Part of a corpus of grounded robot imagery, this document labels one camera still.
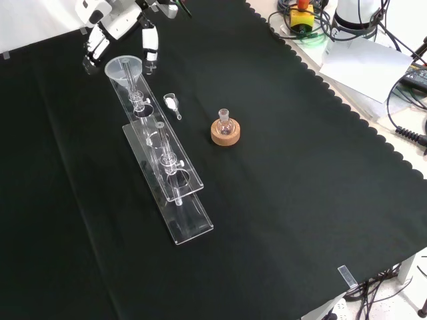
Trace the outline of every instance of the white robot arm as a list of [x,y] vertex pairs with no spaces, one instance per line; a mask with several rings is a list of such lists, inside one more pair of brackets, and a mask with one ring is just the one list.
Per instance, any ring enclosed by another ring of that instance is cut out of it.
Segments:
[[172,0],[77,0],[75,10],[86,27],[93,28],[85,44],[83,59],[86,71],[97,71],[101,58],[112,42],[119,41],[142,25],[145,67],[150,74],[155,69],[159,38],[155,25],[145,18],[144,10],[159,8],[168,18],[177,15],[178,7]]

